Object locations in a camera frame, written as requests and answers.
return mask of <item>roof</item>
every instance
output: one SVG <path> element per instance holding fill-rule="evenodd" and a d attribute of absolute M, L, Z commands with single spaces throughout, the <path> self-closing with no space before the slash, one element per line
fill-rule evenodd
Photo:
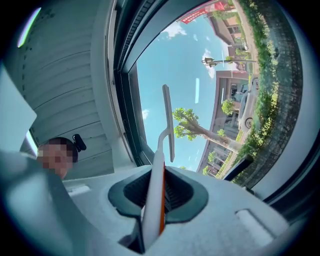
<path fill-rule="evenodd" d="M 231 45 L 234 43 L 234 40 L 222 19 L 217 19 L 213 16 L 208 17 L 208 20 L 213 28 L 213 31 L 217 37 L 219 37 L 222 41 L 224 41 L 227 45 Z"/>

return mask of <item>wall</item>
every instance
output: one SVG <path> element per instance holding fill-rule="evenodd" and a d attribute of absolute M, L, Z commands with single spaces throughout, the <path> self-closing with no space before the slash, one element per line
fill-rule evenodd
<path fill-rule="evenodd" d="M 113 138 L 106 136 L 102 126 L 92 74 L 92 35 L 100 3 L 45 2 L 25 44 L 21 48 L 13 44 L 6 59 L 16 87 L 37 114 L 31 127 L 36 142 L 54 137 L 72 140 L 74 134 L 80 134 L 86 144 L 87 150 L 79 153 L 67 179 L 114 172 Z"/>
<path fill-rule="evenodd" d="M 226 20 L 224 20 L 224 23 L 227 27 L 229 26 L 234 26 L 234 25 L 238 25 L 237 23 L 237 17 L 233 16 L 231 18 L 227 18 Z"/>

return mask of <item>car window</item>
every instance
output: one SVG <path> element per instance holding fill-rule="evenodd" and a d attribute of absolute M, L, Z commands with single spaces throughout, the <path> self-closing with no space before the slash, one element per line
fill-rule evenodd
<path fill-rule="evenodd" d="M 295 127 L 301 66 L 296 38 L 277 5 L 208 1 L 177 17 L 130 70 L 138 81 L 141 139 L 157 149 L 166 127 L 162 85 L 167 84 L 175 159 L 169 162 L 166 140 L 166 164 L 223 179 L 250 154 L 254 162 L 232 182 L 252 188 L 277 161 Z"/>

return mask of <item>building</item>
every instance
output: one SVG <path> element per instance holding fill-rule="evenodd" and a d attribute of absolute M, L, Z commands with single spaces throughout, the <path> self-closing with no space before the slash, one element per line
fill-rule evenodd
<path fill-rule="evenodd" d="M 235 9 L 235 7 L 229 6 L 227 0 L 211 0 L 188 11 L 183 16 L 179 17 L 177 22 L 188 24 L 201 15 L 211 14 L 213 11 L 230 11 L 233 9 Z"/>
<path fill-rule="evenodd" d="M 225 12 L 234 11 L 235 9 L 225 10 Z M 228 46 L 241 42 L 241 24 L 238 23 L 236 15 L 227 19 L 221 19 L 207 14 L 207 18 L 215 35 L 224 41 Z"/>
<path fill-rule="evenodd" d="M 220 129 L 225 131 L 225 135 L 233 140 L 237 138 L 238 114 L 240 101 L 248 90 L 249 74 L 246 71 L 221 70 L 216 71 L 216 85 L 212 120 L 210 131 L 217 133 Z M 234 110 L 231 115 L 226 115 L 222 111 L 222 102 L 226 99 L 233 99 Z M 217 158 L 214 163 L 208 163 L 210 152 L 216 152 Z M 212 141 L 207 141 L 201 156 L 197 172 L 202 172 L 205 166 L 209 166 L 209 175 L 215 175 L 227 159 L 230 151 Z"/>

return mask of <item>sidewalk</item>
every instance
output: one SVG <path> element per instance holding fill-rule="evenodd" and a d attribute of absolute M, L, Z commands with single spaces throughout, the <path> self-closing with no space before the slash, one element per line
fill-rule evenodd
<path fill-rule="evenodd" d="M 233 4 L 234 7 L 236 8 L 241 23 L 242 23 L 242 27 L 245 33 L 245 37 L 246 37 L 246 43 L 248 45 L 248 50 L 251 53 L 252 59 L 257 61 L 258 60 L 258 50 L 256 48 L 255 45 L 255 40 L 254 40 L 254 36 L 253 36 L 253 32 L 251 29 L 251 26 L 249 25 L 249 22 L 247 20 L 247 17 L 244 13 L 244 10 L 241 8 L 240 4 L 238 3 L 237 0 L 233 0 Z M 257 62 L 253 63 L 253 73 L 254 74 L 259 74 L 259 65 Z"/>

